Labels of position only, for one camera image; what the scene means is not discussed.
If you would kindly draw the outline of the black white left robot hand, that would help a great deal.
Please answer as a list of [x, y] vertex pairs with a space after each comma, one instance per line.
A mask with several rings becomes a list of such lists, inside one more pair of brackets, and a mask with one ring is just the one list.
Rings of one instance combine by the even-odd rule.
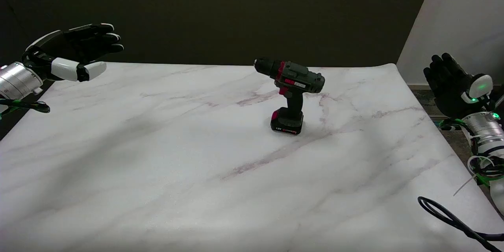
[[99, 58], [124, 50], [120, 39], [108, 23], [53, 31], [30, 44], [20, 61], [43, 80], [87, 82], [106, 71]]

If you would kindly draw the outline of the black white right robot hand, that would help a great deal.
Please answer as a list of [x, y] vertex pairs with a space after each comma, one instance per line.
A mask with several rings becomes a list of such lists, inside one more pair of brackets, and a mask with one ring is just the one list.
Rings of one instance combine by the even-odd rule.
[[423, 69], [424, 76], [434, 94], [434, 102], [443, 115], [450, 119], [464, 117], [486, 110], [486, 101], [469, 96], [468, 101], [463, 98], [468, 93], [471, 84], [482, 74], [472, 76], [455, 61], [448, 53], [441, 56], [433, 55], [429, 67]]

